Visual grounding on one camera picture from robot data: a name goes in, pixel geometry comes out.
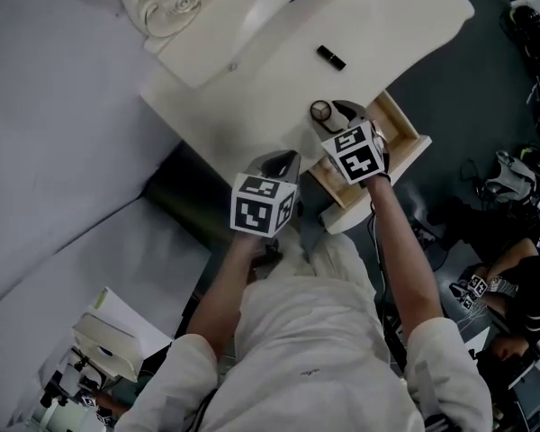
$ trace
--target wooden drawer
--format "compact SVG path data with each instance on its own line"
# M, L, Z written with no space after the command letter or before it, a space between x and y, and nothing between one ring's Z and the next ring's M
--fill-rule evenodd
M388 141L390 178L394 184L427 148L432 139L420 136L388 92L383 91L366 108L367 116ZM344 232L362 222L371 213L370 194L358 184L349 185L324 157L310 173L328 191L335 203L320 216L331 234Z

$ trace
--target black object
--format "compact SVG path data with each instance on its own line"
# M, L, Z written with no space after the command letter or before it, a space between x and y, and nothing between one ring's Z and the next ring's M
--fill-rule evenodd
M320 45L316 52L318 55L325 59L335 70L338 72L346 67L346 62L336 56L332 51L326 48L324 45Z

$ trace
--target person in black shirt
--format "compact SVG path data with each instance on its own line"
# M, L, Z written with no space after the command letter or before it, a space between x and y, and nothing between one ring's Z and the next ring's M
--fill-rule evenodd
M432 211L427 219L433 225L446 224L445 248L461 239L481 259L481 264L466 269L463 281L478 275L487 284L499 277L517 285L514 298L486 292L481 299L507 320L512 332L509 337L497 337L492 351L502 360L522 356L540 339L540 220L528 224L473 210L459 199Z

